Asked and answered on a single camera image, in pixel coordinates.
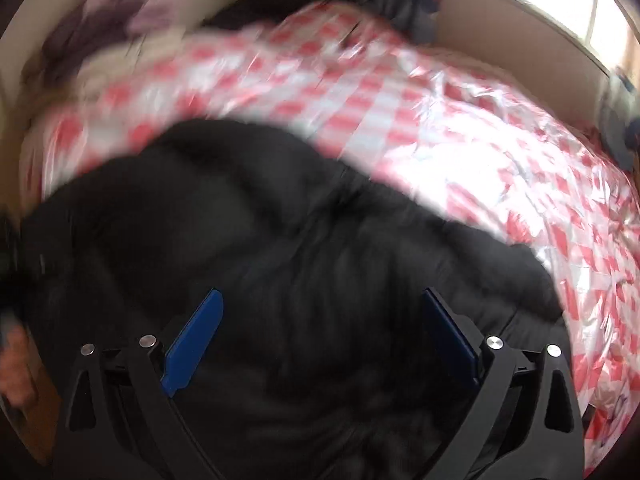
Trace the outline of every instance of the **human hand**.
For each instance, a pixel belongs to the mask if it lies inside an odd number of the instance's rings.
[[[21,325],[12,327],[0,349],[0,394],[14,408],[28,408],[36,400],[29,371],[29,337]]]

